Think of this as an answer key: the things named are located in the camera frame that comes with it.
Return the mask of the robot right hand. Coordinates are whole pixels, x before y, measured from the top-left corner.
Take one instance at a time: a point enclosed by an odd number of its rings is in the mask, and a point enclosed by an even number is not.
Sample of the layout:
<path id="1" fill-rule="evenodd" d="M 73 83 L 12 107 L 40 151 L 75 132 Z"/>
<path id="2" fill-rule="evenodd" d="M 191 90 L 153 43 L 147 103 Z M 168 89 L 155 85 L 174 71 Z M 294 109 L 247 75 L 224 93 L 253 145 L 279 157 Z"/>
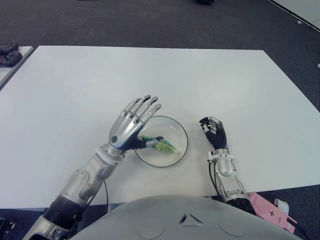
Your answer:
<path id="1" fill-rule="evenodd" d="M 228 150 L 227 136 L 222 121 L 213 116 L 208 116 L 202 118 L 199 123 L 207 140 L 215 150 Z"/>

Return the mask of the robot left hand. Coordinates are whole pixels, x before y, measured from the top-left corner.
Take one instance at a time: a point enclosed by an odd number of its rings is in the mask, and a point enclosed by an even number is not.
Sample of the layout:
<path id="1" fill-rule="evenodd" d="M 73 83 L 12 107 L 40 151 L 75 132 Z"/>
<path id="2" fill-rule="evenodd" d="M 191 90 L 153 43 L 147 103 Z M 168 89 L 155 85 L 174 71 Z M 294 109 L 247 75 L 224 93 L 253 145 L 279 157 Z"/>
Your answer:
<path id="1" fill-rule="evenodd" d="M 160 140 L 156 137 L 143 140 L 138 137 L 147 121 L 161 108 L 158 97 L 146 95 L 132 100 L 120 113 L 110 132 L 108 144 L 120 152 L 144 149 Z"/>

